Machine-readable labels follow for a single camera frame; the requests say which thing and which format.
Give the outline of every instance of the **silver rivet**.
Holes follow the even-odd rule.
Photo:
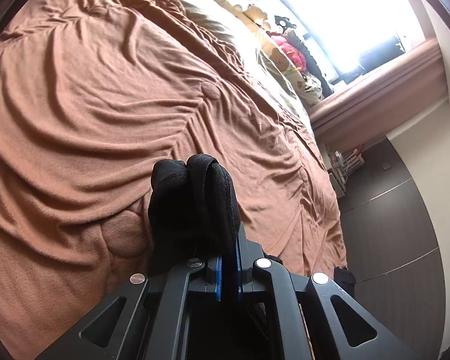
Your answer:
[[[142,274],[133,274],[130,276],[130,283],[132,284],[142,284],[145,281],[145,276]]]
[[[313,274],[312,279],[317,284],[326,284],[328,282],[328,276],[322,272]]]
[[[189,259],[188,261],[187,261],[187,265],[190,267],[190,268],[198,268],[199,266],[201,266],[203,263],[202,263],[202,260],[201,259],[197,259],[197,258],[193,258],[193,259]]]
[[[255,261],[255,264],[260,268],[269,268],[272,265],[272,262],[269,259],[258,259]]]

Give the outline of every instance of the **wooden panel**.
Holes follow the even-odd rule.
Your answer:
[[[346,194],[338,200],[342,213],[368,202],[411,177],[388,139],[365,150],[363,159],[365,164],[349,177]],[[390,168],[384,170],[383,164],[389,164]]]
[[[424,359],[436,360],[445,322],[440,252],[358,283],[355,297],[378,321]]]
[[[348,268],[366,280],[438,247],[428,211],[413,180],[341,216]]]

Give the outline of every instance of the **bed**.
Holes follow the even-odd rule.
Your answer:
[[[0,341],[15,360],[146,272],[163,158],[217,158],[247,237],[291,272],[346,266],[303,106],[240,22],[193,1],[29,0],[0,36]]]

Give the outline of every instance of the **pink curtain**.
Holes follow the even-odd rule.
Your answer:
[[[368,73],[309,110],[318,142],[345,152],[383,137],[447,94],[436,38]]]

